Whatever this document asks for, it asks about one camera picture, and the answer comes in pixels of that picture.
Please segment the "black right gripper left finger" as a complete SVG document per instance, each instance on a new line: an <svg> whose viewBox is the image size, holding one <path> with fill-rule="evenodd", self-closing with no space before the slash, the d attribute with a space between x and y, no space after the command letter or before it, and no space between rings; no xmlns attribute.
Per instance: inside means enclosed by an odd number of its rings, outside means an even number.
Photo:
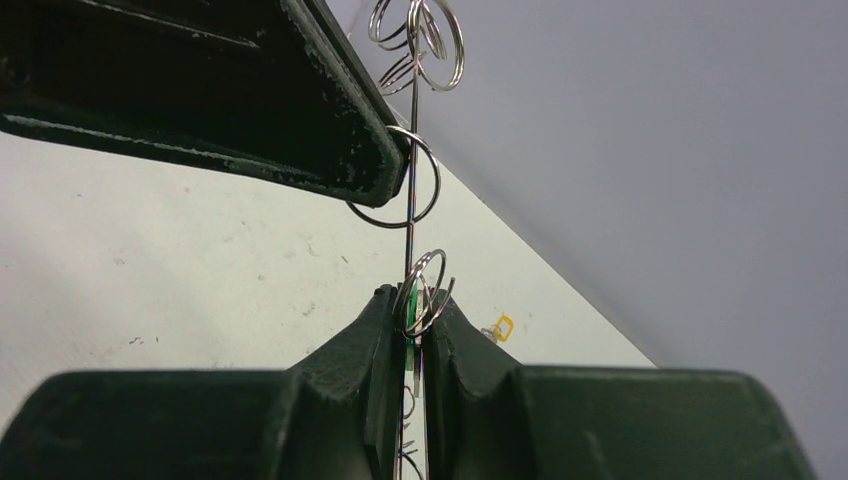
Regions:
<svg viewBox="0 0 848 480"><path fill-rule="evenodd" d="M1 440L5 479L388 479L402 398L398 290L285 370L53 375Z"/></svg>

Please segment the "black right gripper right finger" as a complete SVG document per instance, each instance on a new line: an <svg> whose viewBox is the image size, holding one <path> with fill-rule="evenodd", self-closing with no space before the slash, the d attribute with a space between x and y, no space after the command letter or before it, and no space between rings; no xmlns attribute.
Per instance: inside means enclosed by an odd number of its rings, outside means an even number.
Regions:
<svg viewBox="0 0 848 480"><path fill-rule="evenodd" d="M771 393L728 371L523 364L457 303L423 339L433 479L811 479Z"/></svg>

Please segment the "green plastic key tag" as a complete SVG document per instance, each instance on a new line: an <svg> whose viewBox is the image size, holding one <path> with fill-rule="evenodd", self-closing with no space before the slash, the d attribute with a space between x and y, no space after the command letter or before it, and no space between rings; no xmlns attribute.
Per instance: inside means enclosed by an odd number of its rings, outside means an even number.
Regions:
<svg viewBox="0 0 848 480"><path fill-rule="evenodd" d="M419 299L419 282L416 281L411 289L411 295L408 304L408 318L406 328L415 332L419 313L422 309L421 300ZM406 370L411 378L412 397L417 399L421 391L421 359L420 359L420 343L417 337L407 340L407 365Z"/></svg>

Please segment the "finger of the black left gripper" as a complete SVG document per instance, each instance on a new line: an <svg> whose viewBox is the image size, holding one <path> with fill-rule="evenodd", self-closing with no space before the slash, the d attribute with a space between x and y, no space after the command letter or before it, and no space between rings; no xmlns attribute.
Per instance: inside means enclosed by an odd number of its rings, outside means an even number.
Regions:
<svg viewBox="0 0 848 480"><path fill-rule="evenodd" d="M323 1L5 1L1 128L380 207L408 144Z"/></svg>

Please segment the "large metal keyring organizer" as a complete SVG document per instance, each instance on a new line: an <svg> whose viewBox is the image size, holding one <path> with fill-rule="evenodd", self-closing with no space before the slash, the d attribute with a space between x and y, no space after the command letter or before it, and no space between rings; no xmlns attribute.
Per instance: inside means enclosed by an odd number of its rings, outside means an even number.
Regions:
<svg viewBox="0 0 848 480"><path fill-rule="evenodd" d="M414 478L421 479L424 472L413 457L415 442L405 437L419 399L412 397L411 378L406 370L407 340L417 337L420 343L421 395L423 338L447 307L455 280L445 276L447 255L444 250L416 252L416 226L433 211L442 192L441 165L419 133L420 94L422 87L437 93L454 90L464 76L466 49L459 20L446 1L378 1L368 19L368 38L382 50L400 55L377 79L378 92L384 97L401 92L408 92L410 96L406 123L388 128L390 134L405 141L409 147L402 181L406 189L405 216L400 221L388 222L358 207L352 211L373 226L401 230L405 234L404 276L392 308L401 335L401 397L390 476L402 479L404 471L409 469ZM412 332L406 325L411 289L416 281L419 282L422 309L417 318L418 329Z"/></svg>

